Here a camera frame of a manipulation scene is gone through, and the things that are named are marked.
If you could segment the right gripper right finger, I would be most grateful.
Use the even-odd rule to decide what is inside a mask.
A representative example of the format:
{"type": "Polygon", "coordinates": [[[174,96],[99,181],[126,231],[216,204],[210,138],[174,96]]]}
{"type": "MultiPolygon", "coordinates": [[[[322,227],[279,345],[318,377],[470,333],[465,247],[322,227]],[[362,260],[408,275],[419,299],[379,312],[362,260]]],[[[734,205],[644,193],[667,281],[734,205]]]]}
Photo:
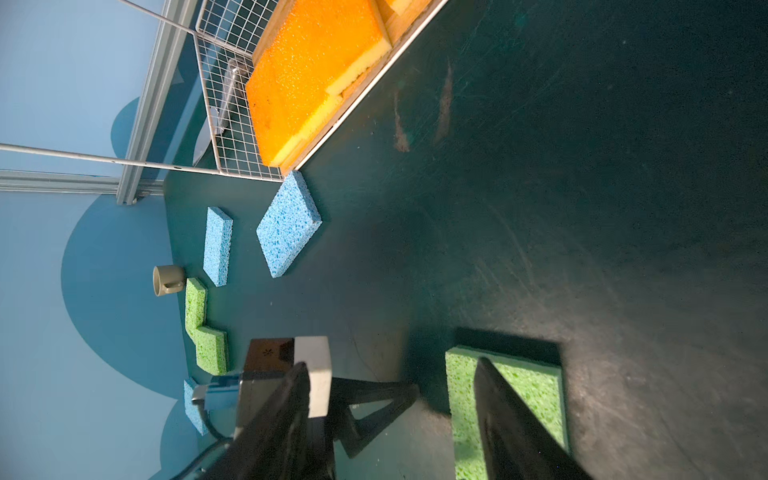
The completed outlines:
{"type": "Polygon", "coordinates": [[[486,358],[474,375],[474,393],[490,479],[588,479],[523,399],[486,358]]]}

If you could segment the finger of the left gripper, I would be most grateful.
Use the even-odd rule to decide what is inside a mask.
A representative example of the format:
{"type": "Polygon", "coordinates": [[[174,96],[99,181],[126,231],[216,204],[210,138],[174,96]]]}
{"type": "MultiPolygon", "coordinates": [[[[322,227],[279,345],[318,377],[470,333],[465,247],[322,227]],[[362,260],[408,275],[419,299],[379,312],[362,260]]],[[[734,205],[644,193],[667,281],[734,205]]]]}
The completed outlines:
{"type": "Polygon", "coordinates": [[[357,457],[377,436],[418,399],[419,387],[408,382],[332,379],[328,426],[350,459],[357,457]]]}

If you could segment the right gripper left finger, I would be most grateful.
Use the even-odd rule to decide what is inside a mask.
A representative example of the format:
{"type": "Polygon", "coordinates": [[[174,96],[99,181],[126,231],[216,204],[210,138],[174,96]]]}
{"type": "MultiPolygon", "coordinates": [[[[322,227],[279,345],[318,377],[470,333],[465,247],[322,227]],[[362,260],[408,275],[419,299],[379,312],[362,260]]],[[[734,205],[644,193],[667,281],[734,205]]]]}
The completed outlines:
{"type": "Polygon", "coordinates": [[[303,479],[308,467],[310,378],[294,365],[204,479],[303,479]]]}

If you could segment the green sponge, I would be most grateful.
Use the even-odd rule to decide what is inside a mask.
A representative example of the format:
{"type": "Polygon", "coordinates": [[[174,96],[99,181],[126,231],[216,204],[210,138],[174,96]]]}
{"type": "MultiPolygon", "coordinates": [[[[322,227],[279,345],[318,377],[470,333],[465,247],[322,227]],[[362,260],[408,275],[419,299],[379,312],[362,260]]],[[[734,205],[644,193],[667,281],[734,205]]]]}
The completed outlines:
{"type": "Polygon", "coordinates": [[[445,353],[457,479],[583,479],[562,369],[468,346],[445,353]]]}
{"type": "Polygon", "coordinates": [[[225,331],[203,325],[194,329],[192,339],[200,369],[214,376],[225,375],[229,371],[225,331]]]}
{"type": "Polygon", "coordinates": [[[185,331],[191,339],[204,325],[206,317],[207,289],[197,278],[187,278],[185,288],[185,331]]]}

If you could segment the orange sponge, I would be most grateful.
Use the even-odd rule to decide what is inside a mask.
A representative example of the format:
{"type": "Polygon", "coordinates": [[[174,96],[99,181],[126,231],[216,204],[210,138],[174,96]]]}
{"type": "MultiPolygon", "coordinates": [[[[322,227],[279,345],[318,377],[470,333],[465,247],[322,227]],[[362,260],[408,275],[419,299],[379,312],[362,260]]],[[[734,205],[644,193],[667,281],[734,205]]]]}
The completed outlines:
{"type": "Polygon", "coordinates": [[[245,86],[262,163],[292,161],[390,49],[375,1],[293,2],[245,86]]]}

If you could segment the white wire wooden shelf rack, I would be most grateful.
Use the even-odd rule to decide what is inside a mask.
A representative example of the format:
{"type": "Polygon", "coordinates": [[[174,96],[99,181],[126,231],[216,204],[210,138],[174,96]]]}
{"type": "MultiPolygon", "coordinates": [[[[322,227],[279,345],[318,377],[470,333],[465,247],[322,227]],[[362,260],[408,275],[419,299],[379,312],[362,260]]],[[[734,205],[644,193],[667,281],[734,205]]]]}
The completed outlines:
{"type": "Polygon", "coordinates": [[[439,1],[206,1],[190,33],[219,176],[301,167],[441,10],[439,1]]]}

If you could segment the blue sponge near shelf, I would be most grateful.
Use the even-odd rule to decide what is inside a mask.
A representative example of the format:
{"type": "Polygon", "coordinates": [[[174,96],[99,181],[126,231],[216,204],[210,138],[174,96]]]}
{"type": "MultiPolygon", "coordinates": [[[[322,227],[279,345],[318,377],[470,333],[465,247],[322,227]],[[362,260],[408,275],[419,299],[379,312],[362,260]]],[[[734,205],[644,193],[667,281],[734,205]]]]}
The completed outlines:
{"type": "Polygon", "coordinates": [[[256,229],[272,278],[286,273],[321,224],[304,177],[298,171],[291,172],[256,229]]]}

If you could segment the blue sponge at left edge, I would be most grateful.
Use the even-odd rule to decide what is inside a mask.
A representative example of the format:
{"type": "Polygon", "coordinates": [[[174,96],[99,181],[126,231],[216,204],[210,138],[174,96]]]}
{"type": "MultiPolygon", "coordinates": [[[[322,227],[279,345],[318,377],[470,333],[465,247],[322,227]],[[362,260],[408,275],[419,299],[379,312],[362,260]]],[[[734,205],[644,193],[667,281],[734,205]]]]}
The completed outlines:
{"type": "Polygon", "coordinates": [[[197,382],[192,379],[186,379],[183,383],[183,401],[184,410],[188,420],[197,430],[200,436],[208,434],[208,428],[203,421],[198,406],[193,403],[194,390],[198,386],[197,382]]]}

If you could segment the beige ceramic mug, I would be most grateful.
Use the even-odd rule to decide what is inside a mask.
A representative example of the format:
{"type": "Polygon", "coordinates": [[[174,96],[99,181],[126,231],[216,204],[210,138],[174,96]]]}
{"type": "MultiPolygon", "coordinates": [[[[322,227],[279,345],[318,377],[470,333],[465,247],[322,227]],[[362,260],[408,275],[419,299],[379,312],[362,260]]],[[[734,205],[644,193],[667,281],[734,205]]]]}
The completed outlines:
{"type": "Polygon", "coordinates": [[[153,291],[157,297],[184,290],[186,274],[181,266],[155,266],[152,274],[153,291]]]}

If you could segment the blue sponge left centre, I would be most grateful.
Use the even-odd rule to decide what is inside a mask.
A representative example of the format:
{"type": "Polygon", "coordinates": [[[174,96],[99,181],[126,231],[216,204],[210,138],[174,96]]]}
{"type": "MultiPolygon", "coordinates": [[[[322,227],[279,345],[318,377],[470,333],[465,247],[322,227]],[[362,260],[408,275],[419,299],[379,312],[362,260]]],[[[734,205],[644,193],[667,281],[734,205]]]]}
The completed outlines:
{"type": "Polygon", "coordinates": [[[216,287],[227,284],[233,220],[220,208],[209,207],[203,254],[203,270],[216,287]]]}

